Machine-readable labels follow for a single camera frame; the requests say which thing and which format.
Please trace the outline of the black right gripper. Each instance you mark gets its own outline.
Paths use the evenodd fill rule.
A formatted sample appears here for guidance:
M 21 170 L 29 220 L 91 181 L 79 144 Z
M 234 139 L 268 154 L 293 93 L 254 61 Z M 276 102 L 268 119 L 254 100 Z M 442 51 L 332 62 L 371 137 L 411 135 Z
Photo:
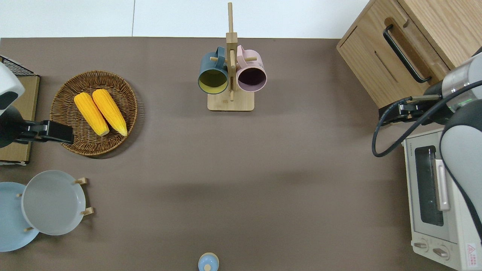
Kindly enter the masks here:
M 402 106 L 407 105 L 407 101 L 396 101 L 381 108 L 381 116 L 385 114 L 381 125 L 394 125 L 398 122 L 415 122 L 426 111 L 433 106 L 432 95 L 411 96 L 409 106 L 411 107 L 408 115 L 403 115 Z

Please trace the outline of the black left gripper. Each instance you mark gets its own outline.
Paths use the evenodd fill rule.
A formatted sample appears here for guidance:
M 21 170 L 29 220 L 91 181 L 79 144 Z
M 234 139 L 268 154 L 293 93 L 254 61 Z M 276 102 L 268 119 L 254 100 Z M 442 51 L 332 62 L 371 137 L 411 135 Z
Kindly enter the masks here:
M 31 120 L 23 120 L 23 129 L 24 145 L 27 145 L 30 142 L 48 141 L 65 143 L 68 145 L 74 143 L 73 128 L 55 121 L 43 120 L 41 122 L 35 122 Z

